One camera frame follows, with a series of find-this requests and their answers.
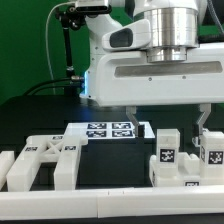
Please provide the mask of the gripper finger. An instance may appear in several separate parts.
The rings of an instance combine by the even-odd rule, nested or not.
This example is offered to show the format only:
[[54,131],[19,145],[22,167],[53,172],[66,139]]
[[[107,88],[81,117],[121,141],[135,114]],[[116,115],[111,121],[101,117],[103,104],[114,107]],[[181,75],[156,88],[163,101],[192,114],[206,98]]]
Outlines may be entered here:
[[139,123],[135,114],[137,112],[137,108],[135,106],[127,106],[126,107],[126,116],[130,120],[130,122],[134,125],[134,133],[137,138],[143,138],[145,134],[145,128],[143,125]]
[[200,140],[201,136],[204,132],[203,125],[205,124],[206,120],[208,119],[210,113],[211,113],[211,104],[200,104],[198,106],[200,116],[196,121],[196,124],[194,125],[193,128],[193,138],[192,138],[192,143],[194,144],[195,147],[200,146]]

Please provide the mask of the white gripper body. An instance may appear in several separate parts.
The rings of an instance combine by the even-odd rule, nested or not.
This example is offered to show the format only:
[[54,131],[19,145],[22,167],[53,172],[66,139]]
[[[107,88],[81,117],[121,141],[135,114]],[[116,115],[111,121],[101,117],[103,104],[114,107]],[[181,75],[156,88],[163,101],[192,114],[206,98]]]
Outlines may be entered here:
[[150,63],[144,51],[103,56],[89,74],[89,98],[103,107],[224,102],[224,45],[187,51],[182,62]]

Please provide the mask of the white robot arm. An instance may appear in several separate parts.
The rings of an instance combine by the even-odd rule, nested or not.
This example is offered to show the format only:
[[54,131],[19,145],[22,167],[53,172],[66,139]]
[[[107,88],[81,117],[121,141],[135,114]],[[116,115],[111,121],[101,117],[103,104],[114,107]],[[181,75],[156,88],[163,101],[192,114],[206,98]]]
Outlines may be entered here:
[[126,26],[98,11],[85,18],[90,67],[82,98],[103,107],[198,104],[203,124],[211,105],[224,102],[224,42],[201,43],[198,26],[211,0],[133,0]]

